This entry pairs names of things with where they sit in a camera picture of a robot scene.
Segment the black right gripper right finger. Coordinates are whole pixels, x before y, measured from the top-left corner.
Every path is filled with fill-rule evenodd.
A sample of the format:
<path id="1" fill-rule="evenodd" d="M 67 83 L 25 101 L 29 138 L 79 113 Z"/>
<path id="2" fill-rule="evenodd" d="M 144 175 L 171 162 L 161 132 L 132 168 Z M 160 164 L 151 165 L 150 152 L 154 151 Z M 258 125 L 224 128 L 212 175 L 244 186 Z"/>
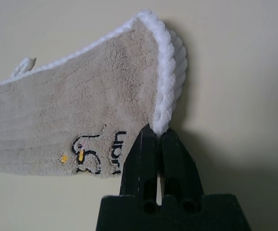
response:
<path id="1" fill-rule="evenodd" d="M 177 200 L 199 200 L 204 192 L 194 159 L 173 129 L 160 137 L 161 196 Z"/>

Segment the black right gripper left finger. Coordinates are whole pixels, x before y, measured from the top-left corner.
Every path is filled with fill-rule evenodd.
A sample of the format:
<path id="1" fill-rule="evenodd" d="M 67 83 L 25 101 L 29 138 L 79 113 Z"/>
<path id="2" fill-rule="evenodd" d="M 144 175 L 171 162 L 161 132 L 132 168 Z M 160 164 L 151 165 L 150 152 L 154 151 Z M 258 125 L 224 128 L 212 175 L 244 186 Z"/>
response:
<path id="1" fill-rule="evenodd" d="M 132 195 L 137 200 L 156 200 L 156 149 L 155 133 L 147 124 L 140 130 L 124 162 L 120 195 Z"/>

